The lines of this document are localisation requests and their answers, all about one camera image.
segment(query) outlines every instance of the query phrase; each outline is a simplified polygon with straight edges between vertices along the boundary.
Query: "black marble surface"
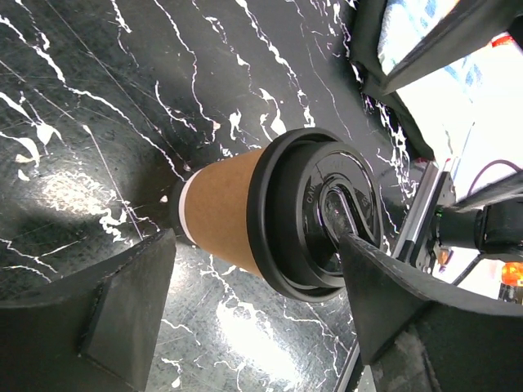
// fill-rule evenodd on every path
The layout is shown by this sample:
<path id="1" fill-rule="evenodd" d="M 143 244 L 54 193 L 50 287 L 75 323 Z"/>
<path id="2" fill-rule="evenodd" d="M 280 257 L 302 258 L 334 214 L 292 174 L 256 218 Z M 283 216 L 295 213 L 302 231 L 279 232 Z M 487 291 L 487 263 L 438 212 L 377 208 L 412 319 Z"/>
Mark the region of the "black marble surface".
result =
<path id="1" fill-rule="evenodd" d="M 304 126 L 369 161 L 393 246 L 422 167 L 359 93 L 354 13 L 353 0 L 2 2 L 0 300 L 168 227 L 184 171 Z M 331 391 L 354 338 L 346 296 L 285 300 L 180 244 L 147 390 Z"/>

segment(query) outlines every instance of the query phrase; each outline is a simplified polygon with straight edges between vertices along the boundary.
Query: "coffee cup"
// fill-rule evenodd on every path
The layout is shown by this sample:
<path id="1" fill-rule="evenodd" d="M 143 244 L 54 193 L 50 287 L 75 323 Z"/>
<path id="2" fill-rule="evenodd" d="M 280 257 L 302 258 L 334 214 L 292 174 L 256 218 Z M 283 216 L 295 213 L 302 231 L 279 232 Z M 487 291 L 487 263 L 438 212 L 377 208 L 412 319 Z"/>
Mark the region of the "coffee cup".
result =
<path id="1" fill-rule="evenodd" d="M 356 150 L 304 128 L 190 173 L 173 189 L 172 224 L 284 296 L 321 302 L 345 286 L 339 236 L 356 233 L 380 247 L 377 189 Z"/>

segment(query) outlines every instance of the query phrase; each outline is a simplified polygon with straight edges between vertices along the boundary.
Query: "cable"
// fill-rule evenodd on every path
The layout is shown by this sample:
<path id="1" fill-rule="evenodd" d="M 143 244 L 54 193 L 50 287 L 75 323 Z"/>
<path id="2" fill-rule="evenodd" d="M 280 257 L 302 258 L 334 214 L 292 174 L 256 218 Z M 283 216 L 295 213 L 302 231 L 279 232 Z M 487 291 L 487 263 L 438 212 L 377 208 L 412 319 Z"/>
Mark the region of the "cable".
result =
<path id="1" fill-rule="evenodd" d="M 512 162 L 510 162 L 510 161 L 508 161 L 506 159 L 496 159 L 495 161 L 492 161 L 491 163 L 489 163 L 487 166 L 483 167 L 480 170 L 480 172 L 477 173 L 476 178 L 472 182 L 471 187 L 469 188 L 469 190 L 467 192 L 467 197 L 469 197 L 472 194 L 472 191 L 474 190 L 474 187 L 476 186 L 476 183 L 481 178 L 481 176 L 483 176 L 485 174 L 485 172 L 487 170 L 489 170 L 494 165 L 505 165 L 505 166 L 510 167 L 515 172 L 520 172 L 521 171 L 521 168 L 518 167 L 515 163 L 512 163 Z"/>
<path id="2" fill-rule="evenodd" d="M 480 261 L 483 260 L 482 255 L 477 255 L 474 260 L 471 261 L 471 263 L 467 266 L 466 269 L 463 270 L 463 272 L 452 282 L 454 286 L 459 286 L 459 284 L 465 280 L 465 278 L 470 275 L 470 273 L 476 268 L 478 264 L 480 264 Z"/>

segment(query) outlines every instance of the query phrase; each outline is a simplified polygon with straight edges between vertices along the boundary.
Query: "cup lid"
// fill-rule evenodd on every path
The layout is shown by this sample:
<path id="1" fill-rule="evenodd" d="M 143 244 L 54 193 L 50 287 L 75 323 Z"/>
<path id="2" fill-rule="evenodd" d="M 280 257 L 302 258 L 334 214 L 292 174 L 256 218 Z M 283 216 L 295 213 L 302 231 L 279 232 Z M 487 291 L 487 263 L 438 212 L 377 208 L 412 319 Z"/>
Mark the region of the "cup lid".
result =
<path id="1" fill-rule="evenodd" d="M 369 165 L 320 128 L 290 131 L 261 156 L 248 195 L 248 236 L 264 279 L 300 301 L 345 287 L 336 242 L 356 232 L 381 245 L 378 187 Z"/>

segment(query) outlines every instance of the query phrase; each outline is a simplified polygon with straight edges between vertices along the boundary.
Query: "bright light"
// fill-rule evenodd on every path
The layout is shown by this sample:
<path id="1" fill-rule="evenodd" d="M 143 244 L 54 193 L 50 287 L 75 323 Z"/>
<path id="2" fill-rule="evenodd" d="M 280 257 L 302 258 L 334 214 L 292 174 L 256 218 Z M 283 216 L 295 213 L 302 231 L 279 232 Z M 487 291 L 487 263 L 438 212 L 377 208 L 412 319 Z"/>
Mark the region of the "bright light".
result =
<path id="1" fill-rule="evenodd" d="M 523 287 L 523 263 L 506 263 L 501 270 L 501 281 L 508 286 Z"/>
<path id="2" fill-rule="evenodd" d="M 235 309 L 246 310 L 248 317 L 235 315 Z M 287 380 L 292 385 L 299 382 L 299 374 L 288 352 L 273 339 L 270 323 L 264 323 L 265 331 L 257 325 L 257 311 L 252 304 L 240 302 L 235 308 L 220 303 L 217 318 L 230 346 L 253 366 L 269 374 L 271 380 Z"/>
<path id="3" fill-rule="evenodd" d="M 42 178 L 37 198 L 45 207 L 85 217 L 105 214 L 106 205 L 116 200 L 116 192 L 81 171 L 59 171 Z"/>

